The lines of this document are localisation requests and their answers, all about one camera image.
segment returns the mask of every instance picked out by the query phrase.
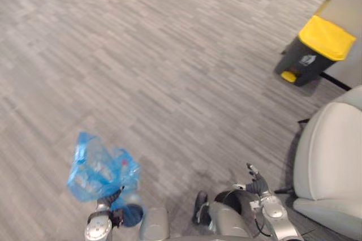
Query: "trash can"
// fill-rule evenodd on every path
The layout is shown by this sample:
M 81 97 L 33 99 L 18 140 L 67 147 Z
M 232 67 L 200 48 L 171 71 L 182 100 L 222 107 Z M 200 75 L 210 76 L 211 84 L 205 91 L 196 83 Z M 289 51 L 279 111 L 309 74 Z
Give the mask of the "trash can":
M 341 27 L 314 15 L 286 48 L 275 71 L 302 86 L 333 63 L 345 60 L 355 40 Z

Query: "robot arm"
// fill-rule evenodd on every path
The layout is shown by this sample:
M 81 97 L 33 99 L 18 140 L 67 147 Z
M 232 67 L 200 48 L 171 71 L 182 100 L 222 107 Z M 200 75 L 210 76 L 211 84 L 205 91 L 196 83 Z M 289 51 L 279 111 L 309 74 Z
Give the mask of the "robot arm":
M 97 200 L 96 210 L 90 214 L 87 226 L 84 230 L 85 241 L 111 241 L 112 228 L 118 226 L 115 218 L 110 211 L 111 204 L 115 201 L 122 190 L 115 194 Z
M 265 219 L 265 224 L 276 241 L 303 241 L 297 229 L 289 221 L 287 210 L 279 198 L 273 195 L 266 180 L 259 171 L 251 164 L 247 164 L 254 176 L 255 181 L 245 186 L 245 190 L 258 194 L 260 197 L 259 207 Z

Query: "blue plastic bag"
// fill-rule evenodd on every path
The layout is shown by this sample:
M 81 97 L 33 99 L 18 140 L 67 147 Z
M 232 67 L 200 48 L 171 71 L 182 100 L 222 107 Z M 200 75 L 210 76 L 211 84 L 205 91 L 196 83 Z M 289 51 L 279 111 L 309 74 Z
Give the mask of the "blue plastic bag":
M 139 171 L 139 164 L 126 150 L 115 148 L 111 155 L 98 136 L 81 132 L 67 186 L 79 201 L 93 201 L 123 186 L 125 192 L 136 191 Z

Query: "black cable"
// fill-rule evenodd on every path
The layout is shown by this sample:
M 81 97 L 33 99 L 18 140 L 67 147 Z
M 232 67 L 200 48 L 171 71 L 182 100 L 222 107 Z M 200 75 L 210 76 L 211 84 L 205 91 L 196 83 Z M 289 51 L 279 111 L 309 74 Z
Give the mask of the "black cable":
M 262 231 L 262 228 L 259 227 L 258 220 L 256 220 L 256 218 L 254 219 L 254 221 L 255 221 L 256 227 L 258 228 L 259 232 L 260 232 L 262 235 L 264 235 L 264 236 L 266 236 L 266 237 L 271 237 L 270 234 L 266 234 L 265 232 Z

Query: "gray carpet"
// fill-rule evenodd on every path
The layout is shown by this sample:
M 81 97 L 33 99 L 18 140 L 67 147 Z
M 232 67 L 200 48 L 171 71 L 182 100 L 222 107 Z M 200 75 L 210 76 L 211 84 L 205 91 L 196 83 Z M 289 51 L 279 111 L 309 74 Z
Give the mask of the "gray carpet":
M 290 184 L 296 121 L 343 91 L 273 68 L 322 1 L 0 0 L 1 239 L 83 240 L 94 203 L 65 186 L 81 130 L 141 163 L 173 236 L 198 232 L 198 190 L 250 180 L 246 162 Z M 290 216 L 306 240 L 348 240 Z

